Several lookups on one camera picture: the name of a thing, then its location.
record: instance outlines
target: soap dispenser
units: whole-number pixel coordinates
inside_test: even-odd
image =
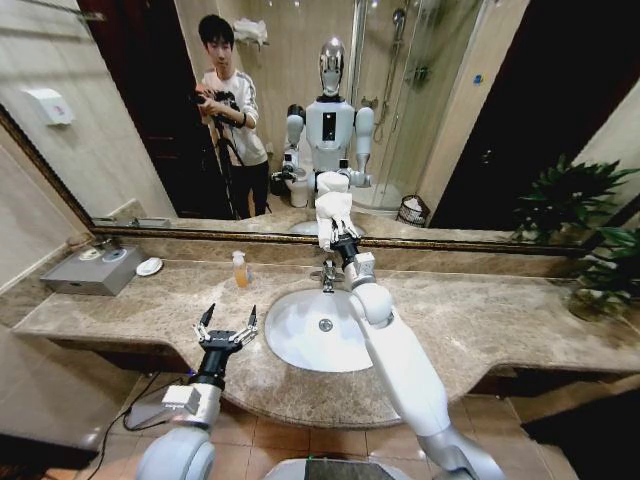
[[[244,261],[244,252],[236,250],[233,252],[233,276],[240,288],[249,286],[249,274],[247,272],[247,264]]]

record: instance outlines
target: gray box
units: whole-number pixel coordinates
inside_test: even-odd
[[[40,280],[59,293],[117,295],[136,274],[136,267],[147,259],[139,247],[122,245],[93,260],[80,260],[76,252]]]

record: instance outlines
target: white sink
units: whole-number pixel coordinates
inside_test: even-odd
[[[265,322],[271,350],[290,365],[316,372],[371,367],[364,338],[351,314],[349,293],[301,290],[273,304]]]

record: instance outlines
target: hand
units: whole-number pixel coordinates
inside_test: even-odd
[[[227,106],[208,98],[202,105],[198,105],[198,109],[202,115],[220,115],[227,111]]]
[[[208,85],[198,83],[196,85],[196,93],[204,98],[214,98],[216,91]]]

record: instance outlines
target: green plant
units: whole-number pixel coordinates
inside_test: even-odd
[[[622,179],[638,168],[616,170],[613,163],[572,164],[564,155],[558,164],[544,170],[533,182],[533,191],[520,198],[515,210],[520,225],[515,240],[548,243],[555,232],[566,227],[587,230],[595,217],[607,216],[615,206],[609,197]]]
[[[640,228],[598,228],[605,241],[585,257],[587,269],[578,278],[574,298],[596,311],[621,314],[640,287]]]

